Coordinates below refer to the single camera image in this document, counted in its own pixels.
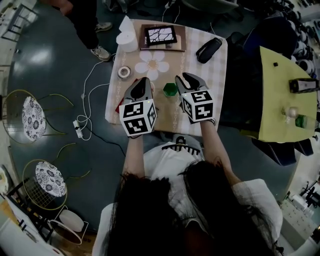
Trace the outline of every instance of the shoe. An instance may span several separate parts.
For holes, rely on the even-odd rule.
[[[111,28],[112,28],[112,23],[111,22],[98,23],[95,26],[95,32],[99,33],[99,32],[102,32],[102,31],[107,31],[107,30],[109,30]]]
[[[111,58],[111,54],[98,45],[95,49],[90,50],[95,56],[97,56],[101,61],[107,62]]]

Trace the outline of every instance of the hand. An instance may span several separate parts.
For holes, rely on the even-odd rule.
[[[66,16],[69,13],[71,13],[73,8],[74,8],[74,5],[71,2],[65,1],[65,3],[60,7],[60,12],[62,13],[63,16]]]

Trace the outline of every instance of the white t-shirt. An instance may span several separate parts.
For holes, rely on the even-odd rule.
[[[180,174],[190,163],[202,160],[200,156],[191,155],[185,149],[176,152],[172,149],[162,150],[163,146],[157,146],[146,152],[144,158],[145,175],[151,180],[156,178],[169,178],[171,190],[169,192],[169,204],[178,213],[181,219],[187,218],[184,223],[188,225],[190,221],[197,221],[200,227],[203,227],[202,216],[200,216],[192,205],[187,192],[182,175]],[[283,222],[282,211],[278,206],[276,199],[268,189],[262,179],[240,182],[232,186],[233,192],[243,205],[254,205],[271,222],[272,237],[274,242],[280,236],[280,230]],[[110,229],[110,219],[112,215],[113,203],[107,205],[101,212],[98,234],[93,246],[92,256],[103,256],[105,253],[104,240]]]

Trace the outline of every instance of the dark green floor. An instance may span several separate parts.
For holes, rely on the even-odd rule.
[[[155,16],[138,16],[136,9],[149,11]],[[129,11],[130,18],[158,21],[161,20],[164,10],[163,7],[147,9],[142,4],[138,4],[136,9]],[[68,135],[41,138],[29,146],[11,143],[16,169],[21,175],[25,164],[30,160],[52,161],[62,146],[68,143],[78,143],[89,155],[92,172],[82,179],[68,181],[66,204],[88,221],[91,229],[97,229],[101,210],[113,201],[123,168],[124,156],[119,147],[107,144],[95,136],[92,136],[90,141],[78,139],[72,122],[77,115],[83,114],[81,94],[84,81],[99,60],[85,48],[78,39],[73,25],[59,11],[40,3],[36,5],[35,10],[39,13],[39,18],[22,31],[17,44],[20,53],[14,55],[8,91],[28,90],[36,98],[53,93],[63,94],[74,103],[75,107],[63,114],[57,112],[47,115],[54,127],[68,132]],[[165,16],[165,21],[172,22],[172,19],[176,17],[177,13],[170,15],[171,12],[168,11],[169,15]],[[214,27],[215,32],[225,38],[235,31],[248,33],[258,21],[250,12],[245,11],[244,14],[243,22],[231,19],[219,21]],[[124,16],[123,13],[110,13],[101,1],[98,1],[98,19],[102,22],[113,22],[111,31],[98,35],[100,44],[111,53],[116,52],[116,36],[119,34],[117,28]],[[194,10],[181,7],[177,23],[207,30],[213,18],[212,15],[197,15]],[[89,92],[99,84],[108,83],[112,66],[112,61],[97,66],[87,81],[86,91]],[[121,133],[121,137],[117,136],[119,133],[105,120],[107,95],[107,86],[100,87],[91,94],[93,130],[105,140],[121,144],[125,151],[128,139],[124,132]],[[265,179],[276,198],[281,198],[295,166],[280,167],[259,151],[251,143],[250,138],[241,136],[236,129],[219,126],[218,132],[230,156],[235,173],[243,180]],[[158,141],[158,138],[147,136],[145,140],[152,144]],[[87,164],[86,161],[82,156],[73,159],[72,174],[81,175],[82,163]]]

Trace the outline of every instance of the standing person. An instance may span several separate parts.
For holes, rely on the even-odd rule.
[[[101,61],[107,62],[111,54],[99,45],[98,32],[112,28],[111,22],[99,23],[96,17],[96,0],[41,0],[60,10],[73,23],[76,34],[83,44]]]
[[[275,198],[262,179],[241,181],[214,124],[200,126],[205,161],[163,145],[144,154],[143,135],[129,138],[92,256],[277,255],[283,217]]]

